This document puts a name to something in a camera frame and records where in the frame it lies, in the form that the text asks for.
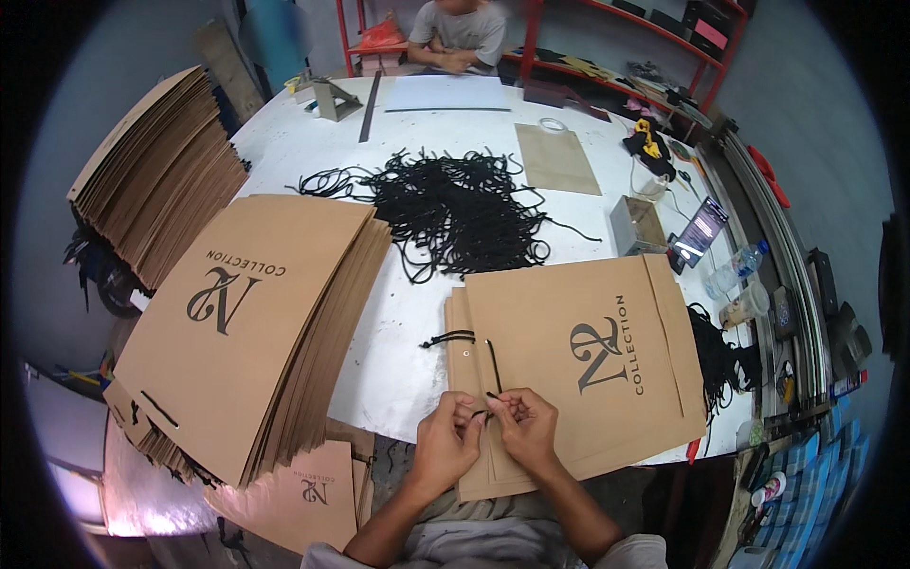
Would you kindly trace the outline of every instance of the smartphone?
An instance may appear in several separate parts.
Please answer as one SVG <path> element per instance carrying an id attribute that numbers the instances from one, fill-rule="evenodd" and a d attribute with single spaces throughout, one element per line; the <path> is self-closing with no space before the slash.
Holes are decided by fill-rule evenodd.
<path id="1" fill-rule="evenodd" d="M 729 218 L 720 204 L 710 197 L 705 198 L 689 225 L 671 244 L 671 250 L 685 264 L 694 267 L 707 254 Z"/>

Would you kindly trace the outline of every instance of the gray box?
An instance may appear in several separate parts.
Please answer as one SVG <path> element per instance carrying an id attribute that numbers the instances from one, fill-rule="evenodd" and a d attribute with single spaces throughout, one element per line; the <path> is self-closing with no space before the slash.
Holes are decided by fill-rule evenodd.
<path id="1" fill-rule="evenodd" d="M 667 239 L 650 201 L 622 196 L 610 212 L 610 225 L 620 257 L 667 252 Z"/>

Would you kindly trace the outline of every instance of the pile of black rope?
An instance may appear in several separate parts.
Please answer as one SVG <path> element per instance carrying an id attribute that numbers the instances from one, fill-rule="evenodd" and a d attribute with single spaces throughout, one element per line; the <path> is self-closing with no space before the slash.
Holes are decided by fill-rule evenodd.
<path id="1" fill-rule="evenodd" d="M 756 389 L 762 376 L 762 363 L 757 346 L 742 348 L 725 341 L 723 329 L 714 327 L 708 311 L 701 304 L 694 302 L 689 305 L 689 321 L 692 323 L 698 363 L 702 368 L 704 404 L 708 408 L 710 426 L 717 413 L 733 402 L 734 391 Z M 739 371 L 743 372 L 742 380 Z"/>
<path id="2" fill-rule="evenodd" d="M 401 252 L 405 274 L 413 284 L 443 274 L 486 272 L 542 265 L 550 245 L 534 236 L 543 221 L 557 223 L 539 210 L 545 201 L 534 188 L 517 188 L 512 176 L 521 165 L 508 156 L 471 151 L 461 158 L 445 153 L 427 155 L 423 149 L 408 158 L 402 149 L 373 173 L 365 168 L 334 168 L 300 177 L 300 195 L 319 198 L 353 198 L 376 206 L 376 218 L 388 221 L 392 240 Z M 510 172 L 509 165 L 518 167 Z M 370 195 L 354 193 L 355 184 Z M 540 201 L 523 206 L 512 194 L 530 191 Z M 429 260 L 409 257 L 407 246 L 426 248 Z M 408 265 L 417 270 L 410 273 Z"/>

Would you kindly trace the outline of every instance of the white table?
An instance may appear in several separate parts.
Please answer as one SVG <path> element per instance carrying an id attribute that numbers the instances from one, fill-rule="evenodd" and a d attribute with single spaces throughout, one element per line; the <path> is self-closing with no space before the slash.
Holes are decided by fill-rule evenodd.
<path id="1" fill-rule="evenodd" d="M 641 164 L 632 171 L 632 159 L 622 146 L 632 122 L 615 115 L 607 123 L 574 109 L 546 107 L 521 100 L 521 90 L 505 86 L 511 112 L 497 111 L 413 111 L 383 112 L 383 103 L 394 77 L 383 77 L 373 114 L 369 141 L 359 144 L 364 109 L 338 123 L 315 117 L 298 106 L 285 90 L 270 100 L 244 125 L 231 141 L 240 157 L 253 164 L 249 180 L 238 197 L 251 194 L 294 194 L 286 185 L 296 186 L 301 176 L 308 177 L 329 168 L 362 166 L 375 168 L 402 148 L 412 153 L 421 147 L 442 154 L 448 150 L 460 157 L 469 150 L 496 155 L 514 153 L 521 162 L 521 151 L 514 123 L 536 124 L 543 117 L 553 117 L 578 135 L 603 196 L 587 196 L 561 191 L 541 190 L 547 199 L 541 206 L 551 217 L 578 228 L 586 235 L 599 237 L 603 243 L 590 242 L 574 232 L 544 223 L 539 239 L 550 243 L 552 254 L 547 264 L 568 263 L 617 256 L 608 216 L 620 196 L 630 193 L 631 183 L 641 188 L 651 176 Z M 366 103 L 371 77 L 340 79 L 337 84 Z M 707 190 L 694 165 L 676 160 L 675 166 L 689 172 L 701 199 L 673 183 L 680 210 L 691 216 L 707 195 Z M 525 183 L 523 174 L 516 184 Z M 534 203 L 530 192 L 520 199 Z M 679 234 L 687 220 L 672 208 L 672 196 L 657 204 L 663 229 Z M 732 254 L 722 234 L 713 245 L 717 262 Z M 713 314 L 723 302 L 708 298 L 704 279 L 712 272 L 710 260 L 695 269 L 686 269 L 677 280 L 687 302 L 700 302 Z M 406 442 L 415 442 L 417 423 L 433 411 L 440 394 L 447 389 L 445 348 L 424 350 L 419 344 L 443 332 L 442 305 L 454 286 L 461 282 L 453 276 L 436 275 L 430 282 L 411 285 L 404 275 L 397 248 L 386 256 L 348 356 L 339 375 L 329 406 L 329 417 Z M 741 333 L 743 345 L 749 334 Z M 714 420 L 707 455 L 735 450 L 736 432 L 752 419 L 753 395 L 733 396 L 731 405 Z M 699 457 L 704 455 L 704 441 Z M 685 460 L 686 447 L 662 452 L 642 464 Z"/>

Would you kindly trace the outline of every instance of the plastic water bottle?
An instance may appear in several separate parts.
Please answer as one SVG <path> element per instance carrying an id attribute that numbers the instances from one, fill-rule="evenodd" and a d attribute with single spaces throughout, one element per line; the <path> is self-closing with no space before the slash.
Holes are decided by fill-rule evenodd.
<path id="1" fill-rule="evenodd" d="M 704 290 L 708 296 L 717 300 L 727 291 L 735 287 L 756 272 L 762 264 L 764 255 L 768 253 L 768 242 L 762 239 L 758 245 L 746 245 L 736 251 L 733 257 L 724 263 L 704 283 Z"/>

